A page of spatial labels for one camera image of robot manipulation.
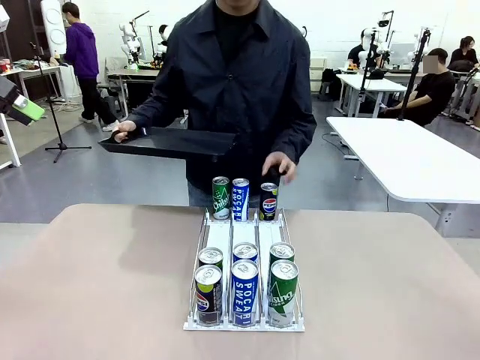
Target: can rack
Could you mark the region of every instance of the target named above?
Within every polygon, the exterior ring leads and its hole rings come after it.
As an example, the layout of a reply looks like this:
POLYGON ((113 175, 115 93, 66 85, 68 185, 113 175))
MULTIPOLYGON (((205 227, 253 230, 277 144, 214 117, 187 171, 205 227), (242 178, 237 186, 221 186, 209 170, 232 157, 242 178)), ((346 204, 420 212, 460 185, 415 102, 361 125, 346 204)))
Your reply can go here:
POLYGON ((196 256, 193 261, 192 281, 190 285, 190 301, 187 314, 187 321, 183 329, 190 331, 238 331, 238 332, 304 332, 304 311, 302 288, 298 278, 297 290, 295 293, 295 310, 293 321, 287 327, 278 328, 269 324, 268 308, 269 298, 269 253, 270 247, 276 242, 290 241, 290 234, 287 226, 285 211, 281 209, 278 218, 273 221, 260 221, 258 210, 255 211, 253 219, 247 221, 234 221, 233 216, 229 220, 215 220, 210 217, 208 210, 205 210, 200 227, 196 256), (247 328, 233 325, 232 312, 232 257, 233 247, 240 242, 250 242, 258 248, 259 283, 256 294, 255 321, 247 328), (203 326, 198 320, 195 271, 198 268, 198 254, 206 247, 218 248, 223 253, 223 276, 222 276, 222 314, 220 323, 215 326, 203 326))

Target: blue can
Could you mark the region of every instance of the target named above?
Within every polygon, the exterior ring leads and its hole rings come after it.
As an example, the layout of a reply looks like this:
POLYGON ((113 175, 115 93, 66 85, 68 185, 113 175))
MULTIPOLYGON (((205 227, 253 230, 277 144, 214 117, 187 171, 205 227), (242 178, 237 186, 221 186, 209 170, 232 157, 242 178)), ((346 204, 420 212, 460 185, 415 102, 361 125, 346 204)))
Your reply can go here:
POLYGON ((233 262, 239 260, 252 260, 257 262, 258 249, 257 246, 250 242, 241 242, 233 247, 233 262))
POLYGON ((233 324, 252 326, 257 313, 258 268, 252 260, 239 260, 232 266, 233 324))
POLYGON ((232 181, 232 211, 233 220, 248 220, 248 198, 250 182, 246 178, 236 178, 232 181))

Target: white wall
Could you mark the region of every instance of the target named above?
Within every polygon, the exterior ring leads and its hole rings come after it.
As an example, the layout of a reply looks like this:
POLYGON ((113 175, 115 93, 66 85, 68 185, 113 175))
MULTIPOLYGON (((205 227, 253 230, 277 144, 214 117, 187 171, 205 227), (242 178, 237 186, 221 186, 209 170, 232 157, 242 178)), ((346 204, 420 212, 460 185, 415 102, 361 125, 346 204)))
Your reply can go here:
MULTIPOLYGON (((430 48, 442 46, 450 53, 466 35, 478 38, 480 44, 480 8, 478 0, 367 0, 318 1, 270 0, 285 17, 298 27, 308 29, 308 43, 313 57, 324 56, 328 66, 342 65, 352 47, 359 44, 362 29, 375 26, 383 11, 395 10, 392 29, 394 42, 414 41, 422 26, 434 27, 430 48)), ((106 56, 125 56, 121 50, 119 23, 131 20, 144 11, 150 13, 137 21, 148 58, 152 47, 147 26, 154 26, 154 42, 161 41, 158 27, 176 21, 195 10, 203 0, 76 0, 82 20, 97 36, 100 67, 106 56)))

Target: black shirt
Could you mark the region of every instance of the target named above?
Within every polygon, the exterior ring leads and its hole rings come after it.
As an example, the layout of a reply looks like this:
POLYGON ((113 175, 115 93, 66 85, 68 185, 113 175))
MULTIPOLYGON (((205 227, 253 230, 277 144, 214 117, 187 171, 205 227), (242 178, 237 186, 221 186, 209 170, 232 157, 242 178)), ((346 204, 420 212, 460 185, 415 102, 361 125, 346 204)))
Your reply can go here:
POLYGON ((243 41, 246 40, 248 27, 257 17, 257 9, 244 16, 233 16, 214 6, 215 34, 223 60, 227 64, 238 55, 243 41))
MULTIPOLYGON (((375 68, 377 66, 377 61, 375 59, 380 56, 377 52, 377 49, 378 49, 378 46, 373 45, 373 54, 370 61, 367 64, 367 68, 375 68)), ((360 68, 359 53, 362 51, 364 51, 362 45, 357 45, 353 49, 351 49, 350 52, 348 53, 347 60, 352 59, 353 64, 356 64, 357 68, 360 68)))
POLYGON ((417 86, 415 99, 428 95, 432 101, 421 106, 413 107, 411 113, 426 124, 430 124, 449 104, 455 90, 455 78, 450 71, 445 73, 429 73, 421 79, 417 86))
POLYGON ((464 55, 464 52, 462 49, 456 49, 454 52, 451 54, 451 59, 450 59, 450 65, 453 64, 454 62, 458 60, 468 60, 469 62, 472 62, 473 64, 478 64, 479 60, 477 59, 477 53, 475 52, 475 49, 470 49, 466 52, 464 55))
POLYGON ((236 57, 226 61, 238 29, 224 37, 215 11, 215 0, 208 0, 175 25, 152 96, 129 119, 163 127, 187 109, 191 130, 238 134, 217 162, 187 160, 187 180, 211 193, 215 176, 247 178, 250 193, 258 194, 268 154, 283 152, 298 163, 311 144, 317 123, 310 50, 301 32, 260 0, 254 20, 240 31, 236 57))

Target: shoe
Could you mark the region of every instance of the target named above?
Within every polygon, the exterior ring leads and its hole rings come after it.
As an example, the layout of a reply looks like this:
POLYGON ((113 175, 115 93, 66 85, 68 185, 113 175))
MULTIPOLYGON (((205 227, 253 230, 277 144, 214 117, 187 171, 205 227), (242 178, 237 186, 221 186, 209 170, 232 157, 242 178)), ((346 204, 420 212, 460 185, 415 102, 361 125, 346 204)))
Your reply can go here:
POLYGON ((87 118, 84 118, 82 116, 80 116, 78 119, 80 122, 84 122, 85 124, 93 124, 93 120, 88 120, 87 118))
POLYGON ((117 126, 119 126, 120 123, 118 120, 115 120, 112 124, 108 124, 107 126, 102 127, 102 131, 108 132, 108 131, 113 131, 117 126))

